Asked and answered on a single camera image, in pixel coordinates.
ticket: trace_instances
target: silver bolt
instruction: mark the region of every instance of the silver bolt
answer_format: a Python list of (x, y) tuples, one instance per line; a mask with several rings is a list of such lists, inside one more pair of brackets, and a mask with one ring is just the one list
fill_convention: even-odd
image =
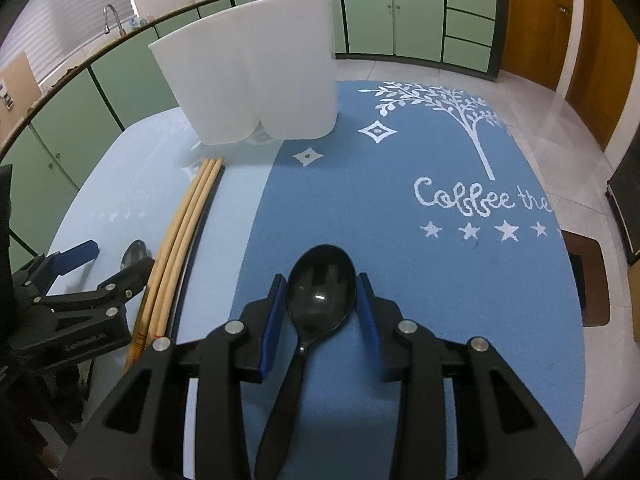
[(235, 335), (239, 334), (244, 330), (244, 323), (242, 321), (238, 321), (234, 319), (232, 321), (227, 321), (225, 325), (225, 331), (228, 334)]
[(471, 348), (476, 352), (486, 352), (489, 349), (489, 342), (484, 337), (475, 337), (471, 340)]
[(418, 325), (416, 325), (415, 321), (411, 321), (410, 319), (403, 319), (400, 323), (398, 323), (398, 330), (403, 334), (412, 334), (416, 330), (418, 330)]
[(169, 346), (171, 346), (171, 340), (168, 337), (159, 337), (158, 339), (154, 339), (151, 346), (157, 352), (164, 352)]

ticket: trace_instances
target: brown door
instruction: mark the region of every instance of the brown door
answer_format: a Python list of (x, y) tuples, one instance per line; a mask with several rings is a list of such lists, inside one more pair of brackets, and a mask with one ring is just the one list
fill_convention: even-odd
[(556, 90), (574, 0), (509, 0), (502, 69)]
[(611, 0), (584, 0), (574, 76), (566, 96), (603, 148), (616, 129), (636, 68), (638, 42)]

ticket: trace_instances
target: silver faucet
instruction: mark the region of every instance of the silver faucet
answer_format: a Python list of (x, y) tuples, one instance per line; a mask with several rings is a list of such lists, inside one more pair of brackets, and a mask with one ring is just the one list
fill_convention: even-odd
[(118, 24), (118, 30), (120, 31), (120, 37), (124, 38), (127, 33), (122, 28), (122, 24), (120, 23), (120, 17), (118, 16), (118, 11), (111, 4), (106, 4), (104, 6), (104, 33), (109, 34), (111, 31), (111, 29), (109, 28), (109, 23), (107, 22), (107, 9), (111, 9), (113, 11), (113, 15), (116, 18), (116, 23)]

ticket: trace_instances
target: window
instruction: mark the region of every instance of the window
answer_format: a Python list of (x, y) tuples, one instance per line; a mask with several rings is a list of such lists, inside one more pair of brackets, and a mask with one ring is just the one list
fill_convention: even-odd
[[(134, 15), (131, 0), (30, 0), (0, 46), (0, 70), (25, 52), (41, 82), (76, 50), (104, 32), (102, 11), (113, 4), (124, 23)], [(110, 27), (115, 19), (109, 11)]]

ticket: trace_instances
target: blue tablecloth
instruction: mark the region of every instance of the blue tablecloth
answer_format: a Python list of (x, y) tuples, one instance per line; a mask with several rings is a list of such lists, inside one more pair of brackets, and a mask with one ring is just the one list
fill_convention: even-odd
[[(264, 297), (273, 275), (287, 275), (311, 246), (337, 244), (405, 317), (442, 338), (488, 338), (573, 446), (584, 393), (574, 278), (555, 215), (507, 129), (482, 99), (461, 91), (372, 81), (338, 89), (336, 127), (318, 140), (257, 133), (203, 146), (179, 108), (128, 128), (52, 245), (63, 250), (94, 238), (102, 252), (57, 290), (94, 287), (116, 271), (134, 238), (156, 250), (197, 163), (225, 155), (178, 340), (203, 337)], [(252, 463), (294, 345), (287, 320), (268, 381), (243, 385)], [(117, 380), (123, 359), (120, 351), (98, 360), (90, 409)], [(386, 479), (398, 395), (398, 384), (370, 374), (352, 317), (312, 354), (281, 478)], [(450, 410), (447, 420), (452, 476)]]

